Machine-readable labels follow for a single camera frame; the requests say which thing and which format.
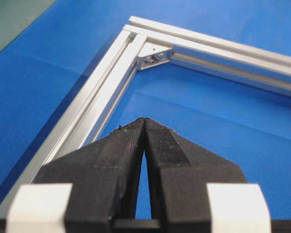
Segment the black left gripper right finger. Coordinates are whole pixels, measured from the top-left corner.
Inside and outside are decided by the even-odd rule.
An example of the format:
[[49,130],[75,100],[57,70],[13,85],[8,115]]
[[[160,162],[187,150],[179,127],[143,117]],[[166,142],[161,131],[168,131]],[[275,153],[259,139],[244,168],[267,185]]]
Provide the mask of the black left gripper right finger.
[[151,215],[166,233],[211,232],[207,183],[245,183],[240,167],[146,118]]

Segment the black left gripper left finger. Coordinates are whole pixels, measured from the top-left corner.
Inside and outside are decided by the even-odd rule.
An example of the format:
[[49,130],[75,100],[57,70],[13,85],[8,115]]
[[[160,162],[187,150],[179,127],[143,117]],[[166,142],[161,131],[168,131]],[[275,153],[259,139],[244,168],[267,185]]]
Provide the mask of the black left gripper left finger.
[[34,183],[71,183],[68,233],[109,233],[114,217],[134,218],[144,119],[42,166]]

